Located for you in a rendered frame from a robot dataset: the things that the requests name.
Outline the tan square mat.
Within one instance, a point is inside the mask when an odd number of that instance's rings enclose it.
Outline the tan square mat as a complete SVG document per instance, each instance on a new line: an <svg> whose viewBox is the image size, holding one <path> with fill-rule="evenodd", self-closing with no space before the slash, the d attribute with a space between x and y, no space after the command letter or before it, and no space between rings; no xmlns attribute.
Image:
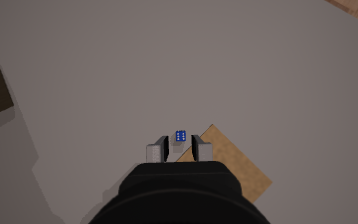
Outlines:
<svg viewBox="0 0 358 224"><path fill-rule="evenodd" d="M211 125L200 138L213 147L213 161L223 163L238 179L242 195L254 203L273 183L217 127ZM193 162L192 145L176 162Z"/></svg>

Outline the blue die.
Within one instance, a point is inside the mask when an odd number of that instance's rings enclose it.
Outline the blue die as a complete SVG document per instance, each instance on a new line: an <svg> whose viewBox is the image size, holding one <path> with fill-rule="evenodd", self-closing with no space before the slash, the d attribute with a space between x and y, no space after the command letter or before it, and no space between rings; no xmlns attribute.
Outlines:
<svg viewBox="0 0 358 224"><path fill-rule="evenodd" d="M176 141L186 141L186 131L176 131Z"/></svg>

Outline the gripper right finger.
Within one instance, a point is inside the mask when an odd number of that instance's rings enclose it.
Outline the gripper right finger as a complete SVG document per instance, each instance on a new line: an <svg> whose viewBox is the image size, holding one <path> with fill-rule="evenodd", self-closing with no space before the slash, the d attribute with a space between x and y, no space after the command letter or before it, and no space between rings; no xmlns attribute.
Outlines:
<svg viewBox="0 0 358 224"><path fill-rule="evenodd" d="M213 161L213 148L210 142L204 142L198 135L191 135L194 161Z"/></svg>

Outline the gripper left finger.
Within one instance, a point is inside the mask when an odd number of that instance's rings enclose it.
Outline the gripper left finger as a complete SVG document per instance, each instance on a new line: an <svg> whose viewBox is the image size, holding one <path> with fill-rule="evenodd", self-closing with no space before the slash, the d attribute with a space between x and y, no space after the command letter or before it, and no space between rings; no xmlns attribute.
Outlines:
<svg viewBox="0 0 358 224"><path fill-rule="evenodd" d="M166 162L169 155L169 136L162 136L156 143L146 146L146 162Z"/></svg>

